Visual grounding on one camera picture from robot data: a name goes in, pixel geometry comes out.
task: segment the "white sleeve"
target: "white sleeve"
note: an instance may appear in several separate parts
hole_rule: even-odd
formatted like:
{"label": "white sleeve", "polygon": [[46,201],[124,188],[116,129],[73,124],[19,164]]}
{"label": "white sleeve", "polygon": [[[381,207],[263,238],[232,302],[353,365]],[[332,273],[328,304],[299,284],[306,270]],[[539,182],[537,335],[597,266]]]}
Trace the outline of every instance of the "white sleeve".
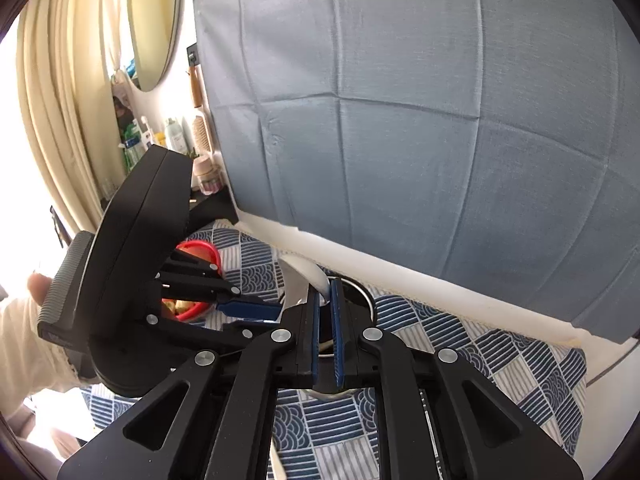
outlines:
{"label": "white sleeve", "polygon": [[40,390],[81,386],[64,349],[38,337],[39,312],[31,298],[0,303],[0,412],[5,417]]}

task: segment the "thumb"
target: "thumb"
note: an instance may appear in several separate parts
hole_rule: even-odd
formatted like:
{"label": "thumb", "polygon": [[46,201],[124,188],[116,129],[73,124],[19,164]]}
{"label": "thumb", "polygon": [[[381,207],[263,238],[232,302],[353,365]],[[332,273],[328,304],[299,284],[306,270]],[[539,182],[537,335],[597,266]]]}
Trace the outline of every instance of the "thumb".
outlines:
{"label": "thumb", "polygon": [[44,299],[47,296],[47,292],[49,291],[49,287],[51,286],[52,279],[43,276],[37,272],[34,272],[27,279],[27,289],[37,304],[42,306],[44,303]]}

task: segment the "metal screw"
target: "metal screw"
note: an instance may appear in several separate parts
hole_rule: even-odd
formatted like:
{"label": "metal screw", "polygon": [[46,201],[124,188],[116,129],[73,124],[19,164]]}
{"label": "metal screw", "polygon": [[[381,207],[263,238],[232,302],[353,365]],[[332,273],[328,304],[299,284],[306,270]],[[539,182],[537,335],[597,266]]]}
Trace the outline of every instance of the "metal screw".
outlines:
{"label": "metal screw", "polygon": [[443,348],[438,352],[438,359],[443,363],[455,363],[458,360],[458,353],[451,348]]}
{"label": "metal screw", "polygon": [[371,326],[363,330],[362,336],[367,341],[378,341],[382,339],[382,330]]}
{"label": "metal screw", "polygon": [[291,332],[286,328],[279,328],[271,332],[271,339],[273,339],[276,343],[284,343],[291,339]]}
{"label": "metal screw", "polygon": [[216,355],[209,350],[202,350],[196,354],[196,364],[198,366],[209,366],[216,360]]}

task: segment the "yellow curtain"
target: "yellow curtain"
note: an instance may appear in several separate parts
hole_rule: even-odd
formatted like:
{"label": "yellow curtain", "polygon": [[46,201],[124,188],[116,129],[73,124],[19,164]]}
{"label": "yellow curtain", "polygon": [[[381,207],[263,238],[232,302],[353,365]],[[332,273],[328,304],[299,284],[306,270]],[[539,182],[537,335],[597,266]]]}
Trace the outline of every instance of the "yellow curtain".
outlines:
{"label": "yellow curtain", "polygon": [[102,0],[30,0],[18,27],[25,130],[73,232],[97,229],[100,199],[110,199],[125,177],[101,23]]}

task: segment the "person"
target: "person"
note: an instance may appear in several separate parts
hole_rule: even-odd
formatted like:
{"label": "person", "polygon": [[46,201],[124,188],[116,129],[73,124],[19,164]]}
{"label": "person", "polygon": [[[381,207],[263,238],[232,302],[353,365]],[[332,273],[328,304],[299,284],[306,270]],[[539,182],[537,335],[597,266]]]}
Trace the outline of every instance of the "person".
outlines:
{"label": "person", "polygon": [[[38,337],[38,314],[51,282],[51,278],[34,273],[27,280],[28,297],[0,303],[0,415],[15,433],[24,425],[20,409],[26,397],[45,388],[66,392],[89,384],[95,377],[81,354],[66,352]],[[53,453],[21,438],[18,442],[40,473],[54,480],[61,463]]]}

